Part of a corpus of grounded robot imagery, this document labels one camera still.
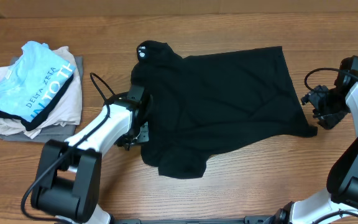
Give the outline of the black t-shirt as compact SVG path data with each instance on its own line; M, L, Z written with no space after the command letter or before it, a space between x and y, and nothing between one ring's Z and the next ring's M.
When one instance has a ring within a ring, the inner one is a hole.
M152 97L142 160L196 179L212 156L278 135L310 138L280 46L182 57L162 42L137 48L131 82Z

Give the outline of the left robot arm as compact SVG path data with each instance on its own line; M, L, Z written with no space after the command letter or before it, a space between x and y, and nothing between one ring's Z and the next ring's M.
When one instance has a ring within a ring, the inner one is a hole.
M102 159L114 145L129 150L149 140L151 105L150 93L132 85L128 93L106 100L101 113L74 136L49 140L26 194L31 206L58 223L113 223L98 204Z

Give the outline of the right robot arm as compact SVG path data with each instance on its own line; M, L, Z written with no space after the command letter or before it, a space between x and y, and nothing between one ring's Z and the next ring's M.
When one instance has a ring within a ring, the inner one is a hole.
M332 129L351 114L356 138L332 166L323 190L288 203L266 223L318 224L358 218L358 56L344 58L336 72L334 88L318 85L301 102L313 105L313 116L324 129Z

